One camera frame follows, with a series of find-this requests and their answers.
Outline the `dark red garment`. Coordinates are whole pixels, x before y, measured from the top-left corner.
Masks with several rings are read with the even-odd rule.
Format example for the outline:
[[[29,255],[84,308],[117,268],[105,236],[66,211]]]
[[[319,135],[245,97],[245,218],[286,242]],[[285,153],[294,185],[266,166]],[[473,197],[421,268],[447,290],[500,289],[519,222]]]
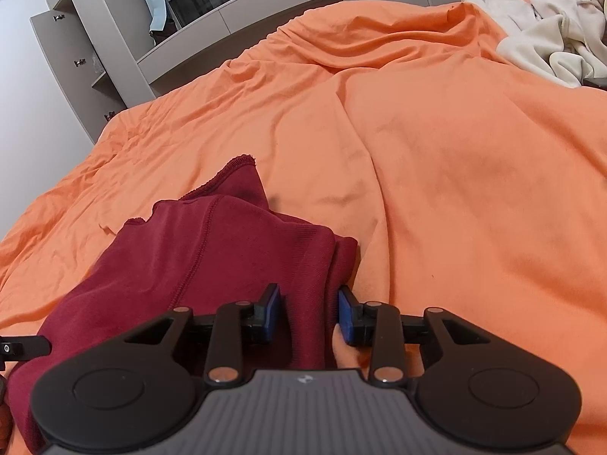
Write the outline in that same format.
[[[273,212],[248,155],[183,197],[155,203],[148,219],[124,223],[88,276],[48,314],[40,332],[52,352],[10,373],[7,401],[26,447],[43,446],[29,406],[43,373],[179,306],[211,314],[277,284],[290,326],[290,367],[332,366],[338,288],[349,281],[357,252],[351,237]]]

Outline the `orange bed sheet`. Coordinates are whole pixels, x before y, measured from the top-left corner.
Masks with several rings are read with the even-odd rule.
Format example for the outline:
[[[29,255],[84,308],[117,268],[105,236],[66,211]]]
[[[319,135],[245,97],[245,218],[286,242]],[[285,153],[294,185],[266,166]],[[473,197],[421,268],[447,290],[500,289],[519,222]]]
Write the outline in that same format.
[[[506,62],[478,7],[347,1],[124,110],[1,243],[1,332],[41,333],[124,223],[248,155],[273,212],[358,245],[347,282],[565,370],[606,450],[606,94]]]

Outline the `open grey cabinet door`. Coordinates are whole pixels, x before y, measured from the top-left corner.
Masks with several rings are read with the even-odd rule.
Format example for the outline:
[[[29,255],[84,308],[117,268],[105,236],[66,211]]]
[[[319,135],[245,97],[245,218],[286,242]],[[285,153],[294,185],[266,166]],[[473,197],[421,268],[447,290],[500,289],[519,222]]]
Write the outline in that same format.
[[[126,108],[105,71],[94,74],[94,46],[73,11],[49,10],[31,17],[31,24],[52,74],[93,142],[106,124]]]

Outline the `clear glass jar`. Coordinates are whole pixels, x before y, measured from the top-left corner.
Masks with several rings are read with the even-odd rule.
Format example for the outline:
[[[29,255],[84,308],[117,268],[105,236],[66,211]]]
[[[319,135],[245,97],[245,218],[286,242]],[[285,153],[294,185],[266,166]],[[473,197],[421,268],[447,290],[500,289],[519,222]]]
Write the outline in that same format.
[[[105,68],[98,57],[98,55],[94,52],[91,56],[91,63],[93,64],[94,74],[97,76],[103,75],[105,73]]]

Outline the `grey built-in wardrobe unit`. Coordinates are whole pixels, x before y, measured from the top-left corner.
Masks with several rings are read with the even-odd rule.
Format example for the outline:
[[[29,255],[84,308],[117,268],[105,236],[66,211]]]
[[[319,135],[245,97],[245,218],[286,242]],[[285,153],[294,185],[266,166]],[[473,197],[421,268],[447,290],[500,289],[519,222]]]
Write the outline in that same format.
[[[145,0],[46,0],[79,17],[126,109],[234,58],[305,11],[348,0],[230,0],[169,34],[149,34]],[[439,5],[455,0],[387,0]]]

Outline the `cream white garment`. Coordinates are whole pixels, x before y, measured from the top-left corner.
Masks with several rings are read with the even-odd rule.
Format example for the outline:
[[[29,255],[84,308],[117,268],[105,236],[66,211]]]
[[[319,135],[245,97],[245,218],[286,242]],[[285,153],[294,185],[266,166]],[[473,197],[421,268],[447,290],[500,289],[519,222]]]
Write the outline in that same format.
[[[606,0],[462,0],[506,33],[502,58],[574,88],[606,78]]]

